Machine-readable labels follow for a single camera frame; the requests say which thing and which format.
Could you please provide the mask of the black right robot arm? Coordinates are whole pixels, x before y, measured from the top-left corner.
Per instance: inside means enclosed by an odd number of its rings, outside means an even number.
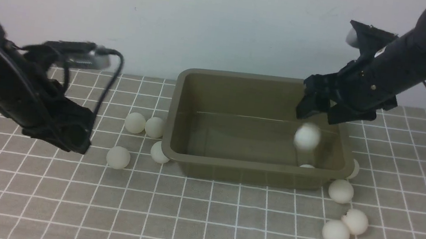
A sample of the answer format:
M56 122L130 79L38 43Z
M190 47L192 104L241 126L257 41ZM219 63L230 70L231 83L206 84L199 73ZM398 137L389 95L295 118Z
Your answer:
M358 59L336 73L305 79L298 119L324 113L329 124L373 121L378 110L397 106L397 95L425 84L426 9L403 36L355 20L351 25L347 43L359 49Z

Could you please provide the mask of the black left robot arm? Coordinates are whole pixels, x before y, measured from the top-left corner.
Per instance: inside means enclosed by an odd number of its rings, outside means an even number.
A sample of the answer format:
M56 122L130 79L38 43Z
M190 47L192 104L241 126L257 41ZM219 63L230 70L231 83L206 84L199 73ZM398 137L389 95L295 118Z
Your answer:
M25 46L22 55L0 24L0 114L25 136L85 154L95 113L66 98L63 84L47 77L47 71L53 64L74 67L71 56L85 58L96 49L92 42L47 41Z

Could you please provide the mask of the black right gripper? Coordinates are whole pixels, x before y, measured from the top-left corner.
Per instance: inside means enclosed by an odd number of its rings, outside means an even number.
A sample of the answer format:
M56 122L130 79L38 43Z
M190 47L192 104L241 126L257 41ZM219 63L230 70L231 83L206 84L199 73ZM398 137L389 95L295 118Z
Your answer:
M327 113L328 124L373 121L376 110L397 107L403 64L375 60L349 62L336 73L315 74L304 80L304 96L296 119Z

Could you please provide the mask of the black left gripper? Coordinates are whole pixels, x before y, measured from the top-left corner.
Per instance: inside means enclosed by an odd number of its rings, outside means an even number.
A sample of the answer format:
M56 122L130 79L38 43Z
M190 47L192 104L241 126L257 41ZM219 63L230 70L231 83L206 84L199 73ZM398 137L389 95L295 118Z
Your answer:
M23 135L42 140L66 152L85 154L89 149L94 113L64 95L55 79L36 77L37 99L18 81L0 85L0 113L20 126Z

